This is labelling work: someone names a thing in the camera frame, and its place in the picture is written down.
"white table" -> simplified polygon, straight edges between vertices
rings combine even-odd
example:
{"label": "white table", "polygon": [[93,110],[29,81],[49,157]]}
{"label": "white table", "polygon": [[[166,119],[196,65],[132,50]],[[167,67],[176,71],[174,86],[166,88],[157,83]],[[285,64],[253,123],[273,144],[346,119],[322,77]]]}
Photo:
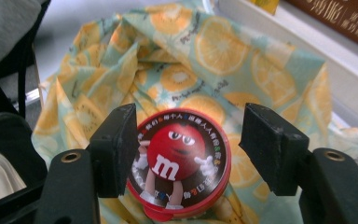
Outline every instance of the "white table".
{"label": "white table", "polygon": [[[281,40],[290,40],[301,48],[309,49],[324,57],[331,75],[335,113],[351,126],[358,127],[357,44],[284,1],[280,2],[274,17],[250,4],[245,7],[235,6],[227,10],[223,4],[230,1],[235,2],[220,0],[221,6],[217,13]],[[110,17],[114,13],[123,13],[134,7],[166,2],[173,2],[173,0],[51,1],[34,42],[40,81],[46,80],[59,68],[63,55],[68,51],[82,24]],[[286,32],[282,32],[282,26],[286,27]]]}

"gray fabric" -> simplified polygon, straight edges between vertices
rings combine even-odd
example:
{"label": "gray fabric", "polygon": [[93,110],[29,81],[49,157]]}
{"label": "gray fabric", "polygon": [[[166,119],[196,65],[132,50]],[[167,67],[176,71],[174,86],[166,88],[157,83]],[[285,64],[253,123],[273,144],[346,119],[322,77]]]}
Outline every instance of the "gray fabric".
{"label": "gray fabric", "polygon": [[0,0],[0,61],[31,29],[42,0]]}

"white glove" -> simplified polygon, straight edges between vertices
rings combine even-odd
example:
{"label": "white glove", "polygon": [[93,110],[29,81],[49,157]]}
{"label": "white glove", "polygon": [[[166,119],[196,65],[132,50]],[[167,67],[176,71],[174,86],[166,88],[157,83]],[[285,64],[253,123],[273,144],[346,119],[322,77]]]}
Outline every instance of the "white glove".
{"label": "white glove", "polygon": [[209,156],[206,160],[196,157],[194,158],[194,162],[200,165],[200,170],[203,175],[214,175],[216,173],[212,163],[212,156]]}
{"label": "white glove", "polygon": [[135,161],[133,165],[138,169],[144,170],[146,166],[149,165],[147,163],[147,154],[146,153],[139,154],[139,160]]}

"orange slice print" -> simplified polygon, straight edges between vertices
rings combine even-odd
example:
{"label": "orange slice print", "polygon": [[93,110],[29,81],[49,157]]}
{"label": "orange slice print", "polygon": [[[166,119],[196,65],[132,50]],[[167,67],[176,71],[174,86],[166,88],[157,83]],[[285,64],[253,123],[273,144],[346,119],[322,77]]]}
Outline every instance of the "orange slice print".
{"label": "orange slice print", "polygon": [[261,182],[253,192],[254,196],[263,203],[267,201],[269,193],[269,186],[264,181]]}
{"label": "orange slice print", "polygon": [[196,84],[197,77],[181,64],[164,69],[160,82],[167,91],[182,91]]}
{"label": "orange slice print", "polygon": [[139,111],[145,112],[148,117],[158,113],[158,109],[153,102],[146,100],[145,98],[136,99],[136,101],[141,107]]}
{"label": "orange slice print", "polygon": [[121,92],[126,93],[129,90],[137,68],[138,60],[136,58],[136,51],[133,50],[121,65],[121,72],[117,78],[116,85]]}
{"label": "orange slice print", "polygon": [[106,116],[111,110],[113,105],[113,90],[108,85],[101,85],[90,97],[91,101],[96,104],[100,110],[101,114]]}
{"label": "orange slice print", "polygon": [[117,198],[106,198],[100,200],[103,205],[109,208],[112,212],[114,212],[119,217],[125,219],[121,223],[136,223],[136,220],[133,218],[132,214],[127,210],[127,208],[121,203],[121,201]]}
{"label": "orange slice print", "polygon": [[244,110],[246,103],[260,105],[260,100],[253,94],[247,92],[230,92],[225,94],[225,98],[234,104],[238,109]]}
{"label": "orange slice print", "polygon": [[283,112],[281,113],[282,117],[290,123],[294,124],[298,117],[298,112],[302,103],[302,98],[298,98],[297,100],[295,100],[292,104],[290,104],[289,106],[287,106],[287,108],[283,110]]}
{"label": "orange slice print", "polygon": [[216,121],[219,125],[221,125],[226,118],[225,110],[219,102],[205,95],[190,96],[180,104],[180,107],[199,111]]}
{"label": "orange slice print", "polygon": [[131,194],[124,194],[120,196],[119,199],[130,212],[132,218],[136,220],[134,223],[147,223],[147,220],[150,220],[146,216],[143,206]]}
{"label": "orange slice print", "polygon": [[60,130],[58,122],[57,88],[52,85],[48,93],[48,99],[40,113],[40,118],[34,128],[35,134],[49,135]]}
{"label": "orange slice print", "polygon": [[252,59],[252,73],[257,86],[272,99],[273,107],[279,107],[296,96],[292,76],[276,68],[260,51]]}
{"label": "orange slice print", "polygon": [[133,43],[131,36],[134,35],[133,30],[131,28],[124,28],[124,25],[121,23],[116,30],[113,32],[110,37],[109,45],[113,46],[118,52],[124,53],[126,52]]}
{"label": "orange slice print", "polygon": [[98,79],[101,78],[103,73],[106,72],[106,70],[107,70],[106,68],[102,68],[102,67],[96,68],[95,72],[83,82],[83,84],[81,85],[81,90],[85,94],[87,94],[91,90],[92,86],[98,81]]}
{"label": "orange slice print", "polygon": [[101,113],[100,108],[83,94],[79,95],[77,102],[74,104],[74,110],[76,112],[76,119],[68,119],[67,125],[71,126],[69,122],[71,120],[73,120],[74,123],[79,122],[83,133],[87,139],[90,139],[98,127],[100,127],[105,116]]}
{"label": "orange slice print", "polygon": [[192,10],[179,4],[148,7],[150,22],[154,28],[167,35],[176,35],[191,23]]}
{"label": "orange slice print", "polygon": [[196,36],[197,61],[218,76],[237,71],[249,48],[234,34],[231,24],[219,17],[207,19]]}
{"label": "orange slice print", "polygon": [[249,224],[257,224],[259,223],[259,217],[257,215],[257,213],[247,204],[245,203],[241,203],[241,212],[242,212],[242,217],[241,217],[241,221],[243,223],[249,223]]}
{"label": "orange slice print", "polygon": [[252,165],[248,155],[238,146],[241,136],[239,134],[228,134],[227,138],[232,153],[229,182],[233,187],[249,187],[260,179],[260,174]]}
{"label": "orange slice print", "polygon": [[332,105],[325,66],[321,73],[313,80],[310,92],[306,97],[307,106],[316,118],[321,131],[327,135],[327,125],[331,119]]}
{"label": "orange slice print", "polygon": [[240,214],[236,214],[226,197],[220,197],[213,205],[216,217],[226,223],[240,223]]}

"red tin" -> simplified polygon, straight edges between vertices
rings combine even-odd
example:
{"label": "red tin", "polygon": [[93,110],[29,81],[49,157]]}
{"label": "red tin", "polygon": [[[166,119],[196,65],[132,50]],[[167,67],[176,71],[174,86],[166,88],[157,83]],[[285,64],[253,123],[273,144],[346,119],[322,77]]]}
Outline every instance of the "red tin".
{"label": "red tin", "polygon": [[183,108],[162,111],[139,125],[138,140],[127,186],[150,218],[199,216],[224,192],[231,154],[212,119]]}

